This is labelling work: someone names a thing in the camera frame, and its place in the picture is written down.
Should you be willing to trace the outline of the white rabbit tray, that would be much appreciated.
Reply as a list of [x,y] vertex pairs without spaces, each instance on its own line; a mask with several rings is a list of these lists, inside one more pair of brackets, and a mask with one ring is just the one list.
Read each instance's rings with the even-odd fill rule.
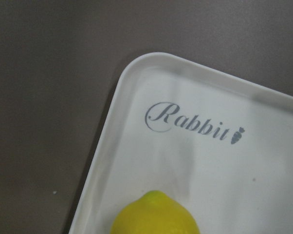
[[71,234],[107,234],[151,190],[203,234],[293,234],[293,97],[167,54],[122,72]]

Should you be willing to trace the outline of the yellow lemon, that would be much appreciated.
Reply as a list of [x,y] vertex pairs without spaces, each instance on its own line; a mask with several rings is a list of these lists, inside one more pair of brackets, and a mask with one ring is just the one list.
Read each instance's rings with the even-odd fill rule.
[[192,214],[165,193],[154,190],[125,206],[111,234],[199,234]]

